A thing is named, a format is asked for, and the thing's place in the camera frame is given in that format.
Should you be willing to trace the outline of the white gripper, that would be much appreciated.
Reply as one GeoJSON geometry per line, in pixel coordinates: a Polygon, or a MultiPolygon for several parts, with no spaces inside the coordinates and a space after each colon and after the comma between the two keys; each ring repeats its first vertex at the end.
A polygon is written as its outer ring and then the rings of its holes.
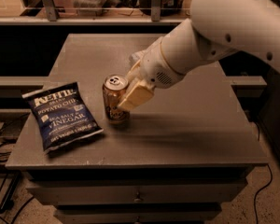
{"type": "Polygon", "coordinates": [[[126,78],[132,83],[120,98],[118,108],[131,111],[154,96],[154,86],[168,89],[184,78],[184,75],[177,73],[165,61],[161,41],[162,36],[145,50],[141,60],[137,61],[127,73],[126,78]]]}

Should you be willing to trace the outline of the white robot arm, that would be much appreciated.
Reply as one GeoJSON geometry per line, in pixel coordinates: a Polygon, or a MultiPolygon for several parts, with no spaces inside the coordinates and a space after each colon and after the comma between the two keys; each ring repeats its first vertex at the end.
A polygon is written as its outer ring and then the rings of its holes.
{"type": "Polygon", "coordinates": [[[119,108],[131,111],[194,68],[236,51],[280,74],[280,7],[271,0],[192,0],[190,17],[158,38],[131,68],[119,108]]]}

